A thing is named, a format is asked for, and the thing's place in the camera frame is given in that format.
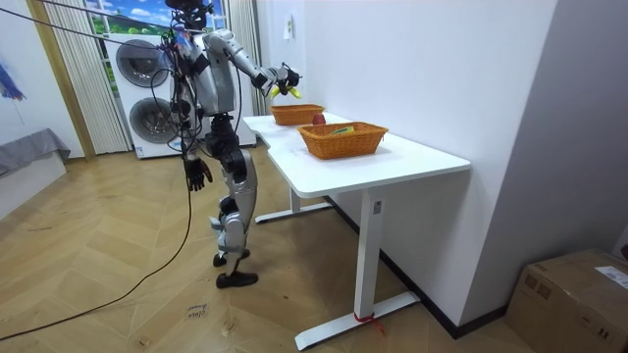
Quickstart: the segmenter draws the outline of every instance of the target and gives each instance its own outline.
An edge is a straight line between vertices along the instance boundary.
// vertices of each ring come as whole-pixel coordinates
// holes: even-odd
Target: dryer
[[[119,42],[135,45],[128,46],[105,41],[125,118],[129,124],[135,154],[140,159],[179,154],[181,140],[173,132],[169,120],[164,116],[170,112],[171,99],[172,78],[168,71],[163,70],[168,68],[168,60],[163,52],[152,49],[161,43],[161,38],[158,35],[145,34],[109,33],[107,36]],[[232,72],[233,77],[236,77],[235,67],[232,67]],[[152,96],[151,80],[159,104],[155,104]],[[250,93],[252,86],[246,76],[242,78],[241,83],[242,116],[252,116]],[[237,82],[235,82],[235,95],[237,96]],[[230,114],[235,118],[233,121],[235,125],[237,109]],[[204,119],[203,123],[203,131],[199,138],[204,137],[209,131],[209,120]],[[255,144],[255,135],[246,124],[239,125],[237,135],[240,145]]]

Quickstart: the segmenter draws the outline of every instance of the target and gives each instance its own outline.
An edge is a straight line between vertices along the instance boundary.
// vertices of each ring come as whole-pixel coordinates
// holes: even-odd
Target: robot leg
[[[227,271],[216,279],[216,286],[227,288],[231,286],[251,285],[257,281],[256,274],[245,274],[237,270],[239,260],[246,247],[246,233],[244,222],[239,212],[224,216],[225,229],[218,238],[218,249],[225,252]]]
[[[250,254],[245,247],[257,198],[257,174],[248,151],[238,150],[230,157],[233,163],[223,170],[230,195],[220,202],[220,220],[212,220],[212,228],[219,233],[219,254],[214,258],[214,264],[217,264],[217,258],[226,259],[227,264],[227,271],[216,281],[219,288],[250,285],[257,281],[256,274],[237,271],[239,260]]]

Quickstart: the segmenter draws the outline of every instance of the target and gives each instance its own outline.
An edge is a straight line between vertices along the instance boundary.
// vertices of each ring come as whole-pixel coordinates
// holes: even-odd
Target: wicker basket
[[[324,110],[325,108],[316,104],[271,107],[275,123],[282,126],[312,124],[314,116],[323,113]]]
[[[353,132],[330,134],[339,128],[353,126]],[[361,156],[375,153],[387,128],[354,122],[298,128],[307,150],[320,159]]]

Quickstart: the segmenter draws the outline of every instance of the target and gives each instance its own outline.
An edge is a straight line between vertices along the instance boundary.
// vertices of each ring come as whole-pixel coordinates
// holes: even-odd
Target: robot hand
[[[286,63],[276,69],[277,81],[271,89],[271,99],[275,98],[279,93],[287,95],[291,93],[294,98],[301,98],[301,93],[296,89],[301,76],[291,69]]]
[[[187,187],[189,191],[198,191],[205,187],[205,177],[209,182],[214,181],[212,173],[209,171],[207,164],[200,158],[193,160],[184,160],[185,177],[187,177]]]

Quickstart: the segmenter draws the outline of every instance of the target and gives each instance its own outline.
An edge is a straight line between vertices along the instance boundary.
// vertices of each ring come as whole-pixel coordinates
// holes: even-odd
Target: humanoid robot
[[[258,280],[257,274],[239,272],[237,266],[250,254],[246,237],[257,197],[257,175],[248,151],[239,149],[231,124],[233,117],[228,114],[235,108],[229,62],[265,94],[274,85],[284,95],[294,94],[299,75],[285,64],[280,68],[256,65],[227,29],[203,32],[206,14],[212,13],[212,6],[204,5],[202,0],[166,0],[166,5],[176,10],[173,20],[186,28],[165,50],[174,67],[172,107],[179,115],[188,187],[190,191],[198,191],[204,187],[206,177],[212,181],[209,168],[196,155],[195,148],[199,123],[208,118],[211,132],[205,136],[206,148],[212,158],[220,161],[229,188],[229,195],[220,200],[218,218],[211,218],[210,222],[218,234],[219,251],[213,265],[227,265],[216,285],[219,288],[251,285]]]

